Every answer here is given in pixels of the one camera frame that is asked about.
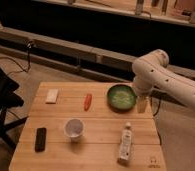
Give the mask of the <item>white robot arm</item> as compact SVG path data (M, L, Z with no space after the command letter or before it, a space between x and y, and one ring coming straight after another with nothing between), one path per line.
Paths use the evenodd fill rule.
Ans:
M167 69L168 54L157 49L138 57L132 63L133 90L139 97L151 94L156 86L183 105L195 110L195 81Z

